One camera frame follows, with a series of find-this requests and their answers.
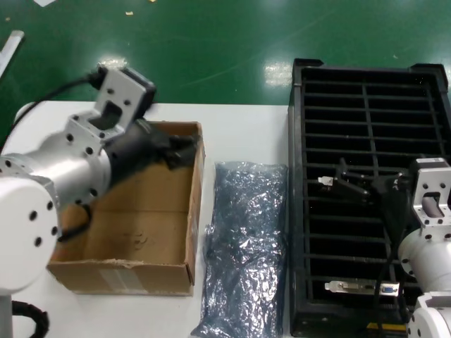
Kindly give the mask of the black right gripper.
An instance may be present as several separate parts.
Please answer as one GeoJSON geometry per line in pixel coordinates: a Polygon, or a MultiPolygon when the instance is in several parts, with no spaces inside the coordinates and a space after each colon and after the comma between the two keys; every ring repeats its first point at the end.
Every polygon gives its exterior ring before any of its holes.
{"type": "Polygon", "coordinates": [[[348,180],[373,180],[371,196],[384,220],[406,220],[412,207],[410,179],[404,173],[364,175],[351,171],[344,158],[340,158],[337,177],[333,179],[333,193],[348,201],[366,203],[370,197],[367,189],[348,180]]]}

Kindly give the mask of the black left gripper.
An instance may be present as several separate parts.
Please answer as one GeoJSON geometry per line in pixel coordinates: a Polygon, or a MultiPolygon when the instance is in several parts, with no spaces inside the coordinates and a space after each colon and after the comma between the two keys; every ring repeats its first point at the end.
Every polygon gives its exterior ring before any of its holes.
{"type": "Polygon", "coordinates": [[[124,134],[105,146],[111,167],[109,188],[162,160],[170,170],[192,166],[199,140],[197,133],[170,136],[149,121],[136,120],[124,134]]]}

